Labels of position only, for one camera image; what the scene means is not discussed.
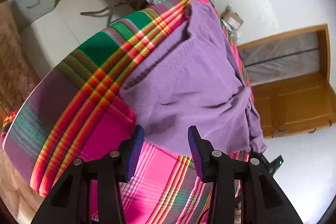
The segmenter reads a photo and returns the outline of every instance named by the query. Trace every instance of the brown wooden furniture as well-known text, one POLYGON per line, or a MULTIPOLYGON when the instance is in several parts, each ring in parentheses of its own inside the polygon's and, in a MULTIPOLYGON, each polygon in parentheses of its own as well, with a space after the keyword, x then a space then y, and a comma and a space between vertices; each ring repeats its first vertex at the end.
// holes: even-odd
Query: brown wooden furniture
POLYGON ((317 32, 320 71, 252 88, 265 138, 314 132, 336 122, 336 95, 329 85, 330 42, 327 24, 298 29, 238 46, 259 45, 280 38, 317 32))

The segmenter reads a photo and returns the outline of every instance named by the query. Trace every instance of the wooden door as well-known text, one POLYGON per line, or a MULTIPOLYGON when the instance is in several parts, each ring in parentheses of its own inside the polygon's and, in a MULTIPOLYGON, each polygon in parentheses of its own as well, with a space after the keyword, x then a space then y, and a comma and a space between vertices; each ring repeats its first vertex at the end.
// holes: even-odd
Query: wooden door
POLYGON ((311 132, 336 122, 336 95, 320 73, 253 87, 264 137, 311 132))

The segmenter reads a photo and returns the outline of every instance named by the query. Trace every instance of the white floor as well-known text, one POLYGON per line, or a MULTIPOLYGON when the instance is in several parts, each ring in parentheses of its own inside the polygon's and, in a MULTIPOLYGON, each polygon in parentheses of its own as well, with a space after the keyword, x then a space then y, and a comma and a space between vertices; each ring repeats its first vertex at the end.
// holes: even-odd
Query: white floor
MULTIPOLYGON (((42 79, 80 44, 106 27, 107 13, 81 16, 80 12, 101 10, 112 0, 59 0, 56 8, 21 32, 22 48, 42 79)), ((115 9, 112 20, 133 12, 129 5, 115 9)))

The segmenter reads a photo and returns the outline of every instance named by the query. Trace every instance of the metal screw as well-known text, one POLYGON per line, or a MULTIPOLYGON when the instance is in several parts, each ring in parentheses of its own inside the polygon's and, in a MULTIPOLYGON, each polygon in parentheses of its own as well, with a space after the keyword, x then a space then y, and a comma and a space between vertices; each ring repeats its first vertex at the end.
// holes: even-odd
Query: metal screw
POLYGON ((258 165, 258 164, 259 164, 259 160, 256 159, 256 158, 252 158, 252 159, 250 159, 250 162, 251 162, 253 165, 258 165))
POLYGON ((73 164, 74 165, 80 165, 82 163, 82 160, 81 159, 75 159, 74 161, 73 161, 73 164))
POLYGON ((110 157, 115 158, 119 156, 119 152, 117 150, 113 150, 110 152, 110 157))
POLYGON ((213 150, 211 153, 214 157, 220 157, 222 155, 222 152, 219 150, 213 150))

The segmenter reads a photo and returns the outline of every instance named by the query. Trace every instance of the cable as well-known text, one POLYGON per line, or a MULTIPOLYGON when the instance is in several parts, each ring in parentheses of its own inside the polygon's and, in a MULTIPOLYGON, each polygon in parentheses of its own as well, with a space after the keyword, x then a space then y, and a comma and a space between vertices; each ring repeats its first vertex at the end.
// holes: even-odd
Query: cable
POLYGON ((197 221, 197 224, 200 224, 200 223, 201 223, 202 218, 204 217, 204 215, 206 214, 207 211, 209 211, 209 208, 207 208, 207 209, 201 214, 201 216, 199 217, 199 220, 197 221))

